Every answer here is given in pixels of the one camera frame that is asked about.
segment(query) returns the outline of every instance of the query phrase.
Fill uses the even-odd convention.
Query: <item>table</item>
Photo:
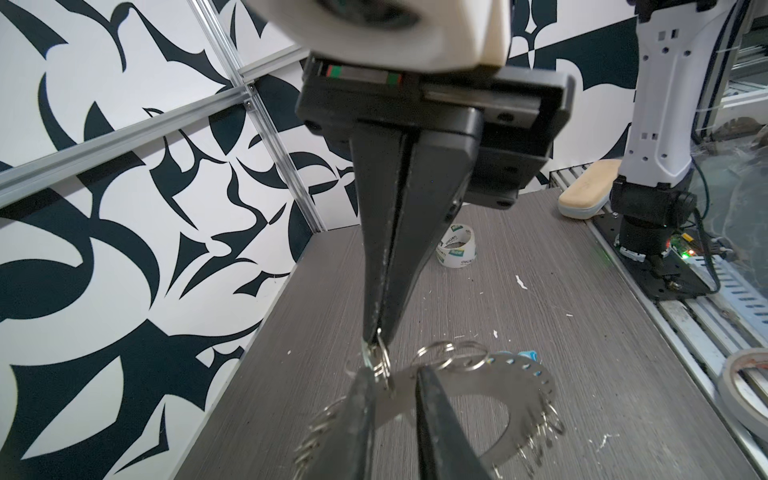
[[[558,195],[462,209],[478,259],[459,270],[429,261],[390,346],[394,368],[439,339],[536,350],[569,429],[536,479],[757,478],[585,223],[557,212]],[[306,424],[346,393],[345,362],[359,361],[363,263],[359,227],[312,237],[177,479],[291,478]],[[505,410],[452,401],[473,447],[488,448]],[[377,432],[374,479],[417,480],[417,463],[406,422]],[[527,478],[514,459],[499,472]]]

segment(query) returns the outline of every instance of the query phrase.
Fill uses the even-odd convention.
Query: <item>wooden table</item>
[[[508,211],[462,210],[478,259],[459,270],[430,260],[390,346],[395,369],[438,339],[536,350],[569,429],[537,479],[757,478],[584,222],[557,212],[558,194],[523,195]],[[346,392],[345,361],[359,361],[362,272],[359,227],[312,238],[178,479],[291,478],[306,424]],[[454,406],[476,449],[505,427],[493,400]],[[514,459],[500,473],[527,478]],[[373,478],[418,479],[405,422],[377,432]]]

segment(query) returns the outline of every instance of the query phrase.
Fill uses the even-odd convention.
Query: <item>white debris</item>
[[[518,285],[519,285],[519,286],[520,286],[520,287],[521,287],[523,290],[527,290],[527,289],[528,289],[528,288],[527,288],[527,287],[526,287],[526,286],[523,284],[523,281],[522,281],[522,280],[520,280],[520,276],[519,276],[519,275],[515,275],[515,278],[516,278],[516,279],[518,279]]]
[[[609,438],[611,438],[611,437],[618,437],[618,436],[619,436],[619,434],[611,435],[610,433],[606,433],[605,435],[603,435],[603,442],[600,444],[600,446],[598,447],[598,449],[597,449],[597,450],[595,450],[594,452],[595,452],[595,453],[597,453],[597,452],[599,452],[599,451],[600,451],[600,450],[601,450],[603,447],[605,447],[605,442],[606,442],[606,441],[607,441]]]

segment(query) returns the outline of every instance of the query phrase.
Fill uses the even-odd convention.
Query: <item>tape roll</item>
[[[739,392],[736,378],[742,369],[768,369],[768,349],[745,349],[728,357],[717,380],[722,403],[753,434],[768,441],[768,418],[758,412]]]
[[[437,260],[448,268],[467,266],[477,256],[475,232],[466,225],[451,225],[435,249]]]

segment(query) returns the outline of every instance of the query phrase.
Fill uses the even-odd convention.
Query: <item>gray disc with holes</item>
[[[466,365],[482,361],[483,355],[465,356]],[[385,388],[384,382],[376,385],[376,428],[386,424],[400,414],[409,414],[415,409],[416,370],[412,366],[392,375],[393,392]],[[509,423],[502,436],[480,455],[480,461],[490,472],[495,466],[506,463],[536,436],[543,423],[542,413],[548,402],[555,398],[554,380],[540,364],[525,356],[509,353],[494,353],[481,368],[463,372],[452,370],[451,366],[437,371],[442,388],[448,397],[481,395],[497,399],[506,405]]]

